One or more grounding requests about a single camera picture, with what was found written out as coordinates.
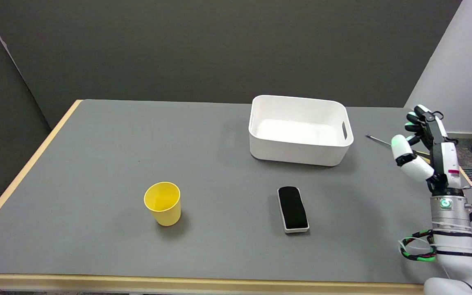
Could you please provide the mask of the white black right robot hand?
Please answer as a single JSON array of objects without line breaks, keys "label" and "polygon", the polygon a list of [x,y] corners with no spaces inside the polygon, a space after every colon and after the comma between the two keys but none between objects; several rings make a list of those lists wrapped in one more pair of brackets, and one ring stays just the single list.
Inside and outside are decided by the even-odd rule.
[{"label": "white black right robot hand", "polygon": [[405,129],[413,135],[391,139],[399,169],[418,182],[425,181],[433,196],[462,196],[457,140],[448,137],[443,114],[419,104],[406,118]]}]

